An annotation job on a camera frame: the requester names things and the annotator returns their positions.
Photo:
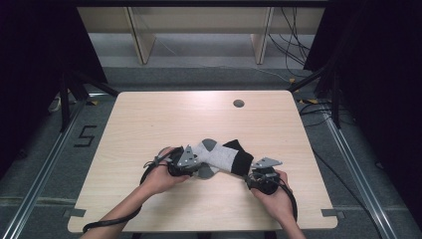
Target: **person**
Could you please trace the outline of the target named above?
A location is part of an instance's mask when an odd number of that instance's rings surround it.
[[[169,147],[163,150],[160,155],[164,155],[169,152],[172,148]],[[160,164],[166,164],[166,161],[161,161]],[[281,179],[288,185],[287,174],[283,171],[277,170],[280,174]],[[155,194],[164,192],[177,183],[181,183],[187,180],[190,176],[183,175],[174,177],[168,173],[166,166],[157,166],[152,169],[146,176],[142,184],[137,186],[129,196],[127,196],[121,203],[119,203],[114,209],[106,214],[101,221],[112,220],[120,217],[129,215],[137,208],[139,208],[146,200]],[[276,219],[291,239],[302,239],[305,238],[302,230],[295,221],[293,215],[292,203],[287,193],[279,188],[274,194],[266,195],[260,190],[252,188],[252,194],[258,198],[268,213]],[[82,239],[114,239],[118,238],[118,235],[123,230],[125,223],[115,224],[107,227],[98,227],[89,230],[81,238]]]

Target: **person's left hand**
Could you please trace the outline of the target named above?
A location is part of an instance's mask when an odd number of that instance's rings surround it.
[[[164,149],[159,156],[163,156],[167,152],[171,151],[174,147],[168,147]],[[188,179],[190,176],[172,176],[167,169],[167,161],[162,160],[160,165],[152,169],[146,176],[145,181],[141,184],[142,187],[147,188],[151,194],[157,194],[164,192],[175,184],[180,183]]]

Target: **forearm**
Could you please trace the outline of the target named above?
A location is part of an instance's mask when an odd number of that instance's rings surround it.
[[[306,238],[298,223],[295,221],[295,218],[279,218],[277,221],[282,226],[283,230],[288,235],[290,239],[304,239]]]
[[[125,198],[106,216],[104,216],[101,221],[112,220],[129,215],[130,213],[138,209],[152,195],[153,194],[151,193],[151,191],[148,190],[146,187],[136,187],[127,198]],[[89,230],[86,234],[84,234],[81,238],[117,238],[125,225],[126,223],[120,223],[107,227],[93,228]]]

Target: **wooden table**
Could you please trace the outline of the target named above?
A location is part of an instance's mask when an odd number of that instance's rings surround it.
[[[236,108],[234,101],[245,105]],[[334,228],[336,217],[293,97],[287,91],[121,93],[105,127],[71,217],[69,230],[100,220],[138,185],[144,164],[165,146],[239,139],[254,161],[264,156],[289,175],[299,207],[299,225]],[[257,231],[280,229],[244,180],[218,172],[190,178],[146,201],[124,228],[130,232]]]

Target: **floor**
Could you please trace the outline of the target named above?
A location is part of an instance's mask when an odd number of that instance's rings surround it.
[[[285,90],[290,80],[299,81],[309,72],[280,53],[275,45],[268,43],[263,65],[256,65],[252,45],[247,35],[158,35],[147,65],[140,65],[134,51],[131,36],[127,34],[91,34],[109,84],[119,91],[189,91],[189,90]],[[286,43],[274,36],[282,46]],[[301,36],[301,42],[311,46],[313,36]],[[290,52],[300,55],[297,48]],[[297,93],[298,111],[307,104],[300,100],[314,98],[315,84],[309,84]],[[90,93],[99,91],[87,86]],[[98,97],[95,104],[75,104],[73,111],[81,110],[69,132],[63,150],[48,174],[46,183],[36,198],[33,210],[19,238],[78,238],[67,230],[69,218],[66,211],[73,208],[100,142],[114,99]],[[362,170],[368,185],[379,202],[394,231],[390,238],[422,238],[413,221],[383,172],[376,165],[376,157],[359,126],[343,102],[340,111],[341,130],[330,126],[329,105],[312,105],[304,110],[302,121],[310,143],[318,155],[338,174],[347,188],[364,201],[356,184],[355,176],[335,140],[337,134],[346,139],[350,151]],[[86,133],[94,137],[91,146],[75,147],[87,143],[80,133],[87,125]],[[43,167],[46,158],[60,137],[60,111],[51,112],[28,142],[26,158],[15,160],[0,181],[0,231],[5,233],[8,223],[15,216],[33,181]],[[365,210],[359,205],[337,176],[319,159],[317,163],[325,182],[330,200],[338,213],[338,226],[330,230],[304,230],[308,238],[377,238],[378,233]],[[278,231],[278,238],[286,238]],[[145,235],[145,238],[188,238],[193,234]],[[123,233],[121,238],[130,238]],[[215,233],[213,238],[263,238],[263,233]]]

